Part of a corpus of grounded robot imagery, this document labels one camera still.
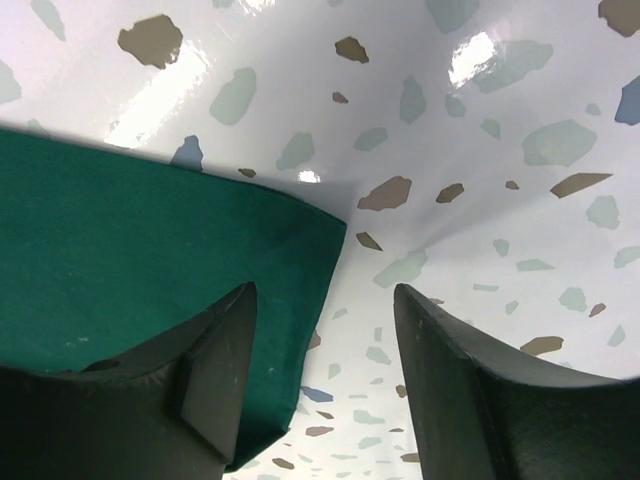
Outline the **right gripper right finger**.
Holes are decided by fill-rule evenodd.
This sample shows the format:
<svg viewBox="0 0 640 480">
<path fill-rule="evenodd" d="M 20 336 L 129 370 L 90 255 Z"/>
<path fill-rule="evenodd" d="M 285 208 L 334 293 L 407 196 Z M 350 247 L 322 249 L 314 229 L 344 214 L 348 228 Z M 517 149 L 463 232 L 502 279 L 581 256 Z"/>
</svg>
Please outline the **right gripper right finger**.
<svg viewBox="0 0 640 480">
<path fill-rule="evenodd" d="M 635 479 L 639 382 L 556 365 L 406 284 L 394 319 L 426 479 Z"/>
</svg>

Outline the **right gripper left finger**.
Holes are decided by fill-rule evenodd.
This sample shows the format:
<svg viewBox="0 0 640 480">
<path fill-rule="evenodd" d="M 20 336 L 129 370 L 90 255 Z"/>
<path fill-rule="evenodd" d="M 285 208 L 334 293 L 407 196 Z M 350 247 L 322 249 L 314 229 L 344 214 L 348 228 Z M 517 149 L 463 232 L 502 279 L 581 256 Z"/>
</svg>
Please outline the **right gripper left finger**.
<svg viewBox="0 0 640 480">
<path fill-rule="evenodd" d="M 245 283 L 79 372 L 1 371 L 5 479 L 219 479 L 233 461 L 256 330 Z"/>
</svg>

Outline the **green surgical drape cloth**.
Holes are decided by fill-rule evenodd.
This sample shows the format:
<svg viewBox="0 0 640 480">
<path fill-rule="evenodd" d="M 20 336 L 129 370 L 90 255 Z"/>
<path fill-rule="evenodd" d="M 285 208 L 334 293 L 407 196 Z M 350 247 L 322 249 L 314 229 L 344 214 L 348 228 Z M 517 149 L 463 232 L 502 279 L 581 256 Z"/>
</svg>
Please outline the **green surgical drape cloth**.
<svg viewBox="0 0 640 480">
<path fill-rule="evenodd" d="M 1 371 L 82 371 L 253 283 L 235 471 L 288 430 L 345 234 L 274 190 L 5 130 Z"/>
</svg>

